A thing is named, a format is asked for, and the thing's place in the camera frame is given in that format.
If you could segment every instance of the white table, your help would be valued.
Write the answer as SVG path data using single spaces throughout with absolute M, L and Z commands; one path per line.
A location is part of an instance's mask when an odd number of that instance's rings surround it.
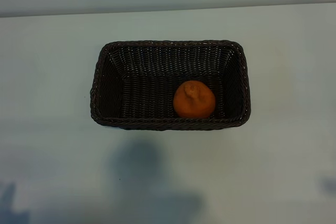
M 335 224 L 335 17 L 336 4 L 312 4 L 1 18 L 0 180 L 16 185 L 13 211 L 30 224 Z M 240 43 L 249 121 L 211 132 L 96 124 L 100 49 L 147 39 Z

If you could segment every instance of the basket rim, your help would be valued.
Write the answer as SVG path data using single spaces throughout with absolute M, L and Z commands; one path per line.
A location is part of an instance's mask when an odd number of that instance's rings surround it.
M 232 47 L 239 56 L 239 70 L 242 78 L 241 92 L 243 93 L 243 112 L 241 115 L 234 118 L 222 118 L 222 119 L 197 119 L 197 118 L 114 118 L 114 117 L 104 117 L 101 115 L 99 108 L 96 106 L 99 97 L 100 87 L 97 83 L 100 83 L 102 77 L 102 71 L 100 71 L 105 62 L 107 52 L 113 47 L 208 47 L 208 46 L 227 46 Z M 234 124 L 231 126 L 241 126 L 250 117 L 250 90 L 249 81 L 247 75 L 247 65 L 246 58 L 244 55 L 244 50 L 240 44 L 230 40 L 186 40 L 186 41 L 173 41 L 173 40 L 140 40 L 140 41 L 115 41 L 106 44 L 100 51 L 98 62 L 96 64 L 96 69 L 94 72 L 93 84 L 90 90 L 90 108 L 91 117 L 97 123 L 109 126 L 127 126 L 132 124 L 143 123 L 199 123 L 199 124 L 210 124 L 210 123 L 222 123 L 222 124 Z

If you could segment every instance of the wicker basket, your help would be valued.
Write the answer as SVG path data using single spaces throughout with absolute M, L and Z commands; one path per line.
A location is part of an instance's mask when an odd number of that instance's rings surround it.
M 91 89 L 91 117 L 127 130 L 219 130 L 244 124 L 251 112 L 246 59 L 228 40 L 126 41 L 105 45 Z M 215 94 L 208 119 L 185 119 L 173 109 L 187 80 Z

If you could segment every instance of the rectangular basket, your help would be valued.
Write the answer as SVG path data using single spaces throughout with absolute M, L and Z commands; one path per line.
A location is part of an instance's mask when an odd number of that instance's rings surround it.
M 103 47 L 96 65 L 91 117 L 127 130 L 219 130 L 244 124 L 251 112 L 246 59 L 228 40 L 125 41 Z M 176 89 L 187 80 L 215 94 L 208 119 L 180 118 Z

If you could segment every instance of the orange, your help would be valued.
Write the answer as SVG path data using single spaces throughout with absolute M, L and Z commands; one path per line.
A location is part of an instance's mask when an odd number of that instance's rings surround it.
M 204 83 L 186 81 L 175 92 L 173 106 L 182 118 L 208 118 L 215 110 L 216 99 Z

